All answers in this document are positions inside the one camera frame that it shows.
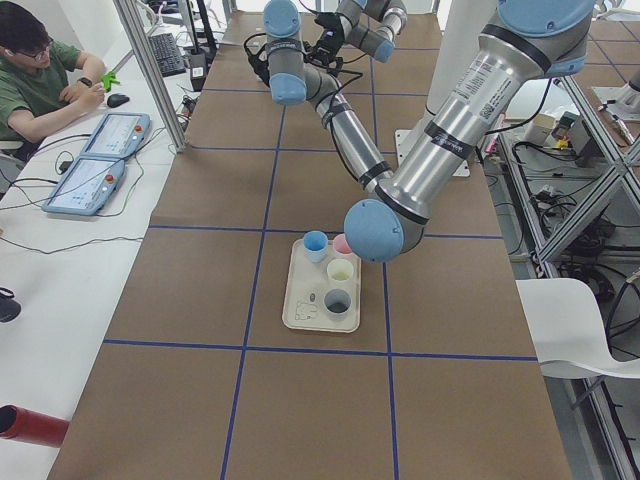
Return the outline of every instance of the blue cup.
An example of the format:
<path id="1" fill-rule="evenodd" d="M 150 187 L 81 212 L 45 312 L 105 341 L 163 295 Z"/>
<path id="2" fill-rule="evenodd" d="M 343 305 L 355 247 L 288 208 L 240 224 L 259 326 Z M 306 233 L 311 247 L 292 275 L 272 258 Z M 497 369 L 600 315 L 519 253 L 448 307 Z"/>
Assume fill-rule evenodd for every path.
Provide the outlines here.
<path id="1" fill-rule="evenodd" d="M 302 238 L 307 258 L 312 263 L 320 263 L 327 255 L 329 239 L 324 232 L 312 230 L 304 234 Z"/>

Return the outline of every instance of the glasses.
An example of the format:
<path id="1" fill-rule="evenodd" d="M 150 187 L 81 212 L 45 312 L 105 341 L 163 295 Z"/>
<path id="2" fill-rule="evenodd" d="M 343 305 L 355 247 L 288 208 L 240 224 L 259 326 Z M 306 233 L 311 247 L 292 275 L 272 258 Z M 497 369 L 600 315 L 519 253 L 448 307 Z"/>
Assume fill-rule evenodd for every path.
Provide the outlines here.
<path id="1" fill-rule="evenodd" d="M 26 57 L 31 57 L 36 62 L 41 62 L 44 59 L 44 56 L 51 51 L 52 46 L 53 46 L 53 39 L 49 37 L 49 43 L 47 43 L 47 46 L 44 47 L 44 50 L 42 50 L 41 52 L 38 52 L 35 55 L 31 55 L 30 53 L 25 53 L 25 52 L 18 52 L 18 53 L 21 53 Z"/>

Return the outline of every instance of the cup tray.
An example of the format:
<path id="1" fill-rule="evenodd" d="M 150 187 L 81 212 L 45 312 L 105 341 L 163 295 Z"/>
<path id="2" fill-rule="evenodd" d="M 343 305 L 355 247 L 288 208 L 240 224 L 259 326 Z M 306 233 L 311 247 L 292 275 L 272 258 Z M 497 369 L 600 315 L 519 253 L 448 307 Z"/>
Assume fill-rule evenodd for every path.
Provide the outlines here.
<path id="1" fill-rule="evenodd" d="M 293 243 L 282 311 L 282 321 L 287 327 L 351 333 L 360 325 L 360 258 L 353 253 L 334 252 L 332 243 L 329 241 L 327 255 L 319 263 L 307 258 L 302 239 Z M 353 277 L 341 286 L 330 283 L 327 275 L 327 265 L 334 258 L 344 258 L 354 266 Z M 327 292 L 335 288 L 345 290 L 351 297 L 351 306 L 341 314 L 330 312 L 324 303 Z"/>

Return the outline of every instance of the black cup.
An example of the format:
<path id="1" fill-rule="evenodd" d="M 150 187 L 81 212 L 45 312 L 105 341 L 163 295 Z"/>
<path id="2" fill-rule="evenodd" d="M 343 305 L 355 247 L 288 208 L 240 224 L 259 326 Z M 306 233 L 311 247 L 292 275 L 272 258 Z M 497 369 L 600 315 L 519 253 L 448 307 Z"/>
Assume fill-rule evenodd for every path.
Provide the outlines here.
<path id="1" fill-rule="evenodd" d="M 0 287 L 0 323 L 7 323 L 18 316 L 20 304 L 16 302 L 11 290 Z"/>

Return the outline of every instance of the black hair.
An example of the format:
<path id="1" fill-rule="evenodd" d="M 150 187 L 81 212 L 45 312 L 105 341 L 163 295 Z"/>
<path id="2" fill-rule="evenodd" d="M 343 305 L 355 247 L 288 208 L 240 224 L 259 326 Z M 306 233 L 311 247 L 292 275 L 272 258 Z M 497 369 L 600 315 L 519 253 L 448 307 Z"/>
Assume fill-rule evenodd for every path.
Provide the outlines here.
<path id="1" fill-rule="evenodd" d="M 0 2 L 0 45 L 13 52 L 38 52 L 49 43 L 45 26 L 13 2 Z"/>

